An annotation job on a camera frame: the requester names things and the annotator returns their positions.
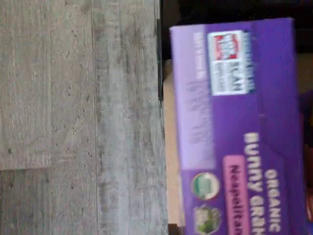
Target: pink label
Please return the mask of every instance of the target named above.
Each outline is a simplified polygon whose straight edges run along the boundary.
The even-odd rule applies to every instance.
[[[249,235],[249,213],[244,156],[232,155],[223,159],[228,234]]]

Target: circular logo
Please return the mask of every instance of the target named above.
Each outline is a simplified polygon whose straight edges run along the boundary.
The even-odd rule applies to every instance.
[[[212,199],[220,191],[219,179],[208,172],[200,173],[192,181],[192,191],[201,200]]]

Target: dark surface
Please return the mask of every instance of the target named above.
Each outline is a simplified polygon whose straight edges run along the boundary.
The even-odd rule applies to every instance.
[[[263,4],[263,2],[299,2],[298,4]],[[181,20],[177,25],[213,24],[238,21],[252,21],[270,18],[294,18],[296,49],[298,53],[313,52],[313,1],[186,1],[179,0]],[[163,34],[169,33],[164,28]],[[163,41],[163,59],[170,59],[169,42]]]
[[[177,224],[168,224],[168,235],[182,235],[180,230],[181,228]]]

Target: gray wooden table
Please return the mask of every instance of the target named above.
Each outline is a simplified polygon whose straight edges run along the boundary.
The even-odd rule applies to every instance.
[[[166,235],[157,0],[0,0],[0,235]]]

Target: cracker box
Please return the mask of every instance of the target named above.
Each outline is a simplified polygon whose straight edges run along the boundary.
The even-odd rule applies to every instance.
[[[307,235],[292,19],[171,28],[185,235]]]

